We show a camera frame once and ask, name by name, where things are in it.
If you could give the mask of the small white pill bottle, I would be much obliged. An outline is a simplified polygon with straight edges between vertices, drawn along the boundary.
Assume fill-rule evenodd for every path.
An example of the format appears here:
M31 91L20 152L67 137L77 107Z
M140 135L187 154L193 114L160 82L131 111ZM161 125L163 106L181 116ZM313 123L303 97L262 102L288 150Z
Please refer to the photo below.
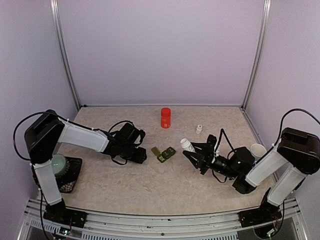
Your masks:
M188 152L192 152L195 153L195 148L192 145L192 143L187 139L187 138L183 138L180 140L180 145L183 148L184 151L188 151Z

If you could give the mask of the green pill organizer box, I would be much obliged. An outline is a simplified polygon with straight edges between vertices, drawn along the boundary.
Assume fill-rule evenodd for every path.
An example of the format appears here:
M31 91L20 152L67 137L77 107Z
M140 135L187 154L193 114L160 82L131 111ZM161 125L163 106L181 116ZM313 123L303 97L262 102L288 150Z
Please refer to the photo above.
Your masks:
M160 163L164 163L176 154L176 150L171 146L162 152L160 152L160 150L156 146L154 146L153 148L151 148L151 152L156 156L157 160Z

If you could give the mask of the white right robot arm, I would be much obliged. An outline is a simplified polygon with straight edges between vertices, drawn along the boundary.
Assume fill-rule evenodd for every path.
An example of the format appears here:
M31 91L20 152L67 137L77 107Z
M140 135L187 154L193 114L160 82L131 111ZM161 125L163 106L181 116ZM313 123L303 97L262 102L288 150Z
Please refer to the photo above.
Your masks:
M286 166L287 169L276 184L266 193L265 202L256 210L256 218L266 222L285 198L304 181L308 175L320 169L320 139L318 136L293 128L285 128L278 142L256 159L252 150L245 146L232 148L232 155L219 153L221 138L210 134L204 143L181 139L183 155L204 175L221 174L233 181L240 194L253 192L266 178Z

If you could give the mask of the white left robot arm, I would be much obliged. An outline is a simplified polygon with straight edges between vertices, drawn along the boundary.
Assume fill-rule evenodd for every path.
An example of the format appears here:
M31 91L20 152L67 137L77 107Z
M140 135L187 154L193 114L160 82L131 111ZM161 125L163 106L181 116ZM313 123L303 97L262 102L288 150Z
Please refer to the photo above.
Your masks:
M58 188L52 159L63 145L76 146L107 155L118 165L128 162L143 164L147 151L141 146L146 133L129 120L121 121L119 130L103 130L84 126L58 115L48 109L26 117L36 120L25 130L24 140L33 165L35 176L47 203L49 212L63 223L70 218L70 211L61 202L63 197Z

